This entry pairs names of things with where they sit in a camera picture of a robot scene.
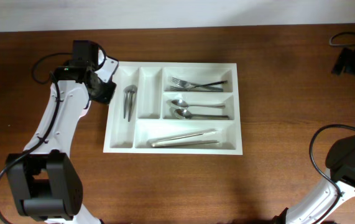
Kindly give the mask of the small metal teaspoon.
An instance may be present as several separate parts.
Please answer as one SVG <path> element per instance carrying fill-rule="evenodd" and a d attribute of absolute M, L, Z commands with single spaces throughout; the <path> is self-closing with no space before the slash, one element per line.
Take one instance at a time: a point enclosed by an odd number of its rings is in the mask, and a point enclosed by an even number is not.
<path fill-rule="evenodd" d="M 132 111 L 133 111 L 133 100 L 134 94 L 137 93 L 137 86 L 131 85 L 126 91 L 127 95 L 127 118 L 128 121 L 131 121 Z"/>
<path fill-rule="evenodd" d="M 129 114 L 130 111 L 130 92 L 131 92 L 131 87 L 127 86 L 124 89 L 124 119 Z"/>

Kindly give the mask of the metal fork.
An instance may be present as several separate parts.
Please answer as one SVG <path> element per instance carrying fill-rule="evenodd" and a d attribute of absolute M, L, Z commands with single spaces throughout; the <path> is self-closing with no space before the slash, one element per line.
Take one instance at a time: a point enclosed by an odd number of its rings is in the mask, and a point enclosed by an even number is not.
<path fill-rule="evenodd" d="M 170 81 L 181 88 L 193 88 L 194 86 L 198 86 L 197 83 L 188 82 L 175 77 L 171 77 Z"/>
<path fill-rule="evenodd" d="M 198 88 L 198 87 L 205 87 L 205 86 L 213 86 L 213 85 L 220 85 L 220 84 L 225 84 L 227 83 L 227 80 L 223 81 L 218 81 L 218 82 L 213 82 L 213 83 L 206 83 L 206 84 L 201 84 L 201 85 L 195 85 L 192 88 Z"/>
<path fill-rule="evenodd" d="M 223 89 L 206 89 L 206 88 L 187 89 L 187 88 L 182 88 L 182 87 L 177 87 L 177 86 L 169 86 L 169 87 L 167 87 L 167 91 L 223 92 Z"/>

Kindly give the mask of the metal tablespoon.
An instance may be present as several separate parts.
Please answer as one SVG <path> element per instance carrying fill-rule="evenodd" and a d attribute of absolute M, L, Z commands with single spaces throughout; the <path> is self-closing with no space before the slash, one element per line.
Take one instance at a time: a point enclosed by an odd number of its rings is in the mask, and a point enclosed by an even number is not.
<path fill-rule="evenodd" d="M 187 109 L 189 107 L 205 107 L 205 108 L 225 108 L 224 104 L 221 105 L 199 105 L 199 104 L 188 104 L 184 100 L 170 100 L 170 106 L 177 109 Z"/>
<path fill-rule="evenodd" d="M 186 109 L 176 109 L 174 115 L 178 119 L 216 119 L 216 120 L 229 120 L 226 115 L 207 115 L 207 114 L 192 114 Z"/>

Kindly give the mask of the metal tweezers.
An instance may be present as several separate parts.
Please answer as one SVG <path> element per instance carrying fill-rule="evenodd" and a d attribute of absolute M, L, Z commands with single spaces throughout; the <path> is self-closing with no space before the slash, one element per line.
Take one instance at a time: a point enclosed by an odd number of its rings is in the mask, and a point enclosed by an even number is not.
<path fill-rule="evenodd" d="M 207 129 L 204 131 L 196 131 L 192 133 L 184 133 L 163 138 L 150 139 L 147 141 L 147 143 L 150 147 L 153 148 L 217 144 L 219 143 L 217 139 L 205 138 L 206 135 L 214 134 L 215 132 L 215 129 Z"/>

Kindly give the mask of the white plastic knife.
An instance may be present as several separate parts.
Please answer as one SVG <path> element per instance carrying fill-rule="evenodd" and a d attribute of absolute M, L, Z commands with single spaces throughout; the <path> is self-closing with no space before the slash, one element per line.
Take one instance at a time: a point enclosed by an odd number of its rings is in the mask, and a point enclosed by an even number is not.
<path fill-rule="evenodd" d="M 90 109 L 90 106 L 91 106 L 91 100 L 87 103 L 87 105 L 83 108 L 81 114 L 80 114 L 80 117 L 79 118 L 82 118 L 84 116 L 86 116 L 86 114 L 88 113 L 89 109 Z"/>

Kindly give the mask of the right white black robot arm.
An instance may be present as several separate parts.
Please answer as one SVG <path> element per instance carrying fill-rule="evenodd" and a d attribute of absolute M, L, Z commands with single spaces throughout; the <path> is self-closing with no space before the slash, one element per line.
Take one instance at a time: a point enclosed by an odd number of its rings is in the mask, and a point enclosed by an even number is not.
<path fill-rule="evenodd" d="M 313 146 L 318 135 L 327 129 L 339 128 L 355 132 L 355 127 L 335 124 L 321 127 L 312 137 L 309 145 L 310 161 L 314 162 Z M 355 197 L 355 135 L 336 141 L 330 148 L 326 170 L 317 164 L 313 167 L 321 175 L 320 182 L 298 204 L 286 208 L 272 219 L 272 223 L 322 223 L 340 205 Z"/>

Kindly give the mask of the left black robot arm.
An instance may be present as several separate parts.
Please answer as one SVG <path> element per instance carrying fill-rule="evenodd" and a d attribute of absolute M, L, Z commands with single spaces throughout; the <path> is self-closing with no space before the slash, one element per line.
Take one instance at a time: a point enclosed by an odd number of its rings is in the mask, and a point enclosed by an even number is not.
<path fill-rule="evenodd" d="M 50 72 L 50 97 L 22 153 L 9 154 L 7 176 L 19 215 L 45 223 L 102 223 L 83 205 L 83 184 L 70 160 L 79 120 L 91 103 L 109 104 L 118 60 L 99 44 L 76 40 L 71 59 Z"/>

